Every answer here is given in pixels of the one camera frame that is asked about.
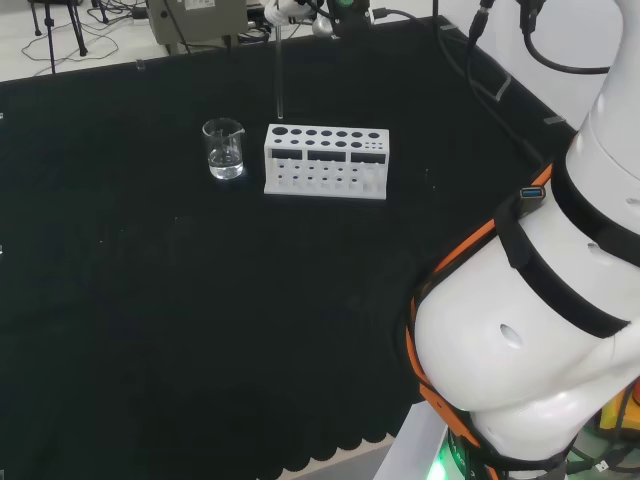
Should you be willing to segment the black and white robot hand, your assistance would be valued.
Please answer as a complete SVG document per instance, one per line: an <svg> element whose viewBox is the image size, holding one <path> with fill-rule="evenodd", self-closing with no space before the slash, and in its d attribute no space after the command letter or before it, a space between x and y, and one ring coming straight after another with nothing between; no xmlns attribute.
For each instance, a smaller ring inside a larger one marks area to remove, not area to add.
<svg viewBox="0 0 640 480"><path fill-rule="evenodd" d="M347 37L371 24L369 1L261 1L264 17L275 27L307 23L318 37Z"/></svg>

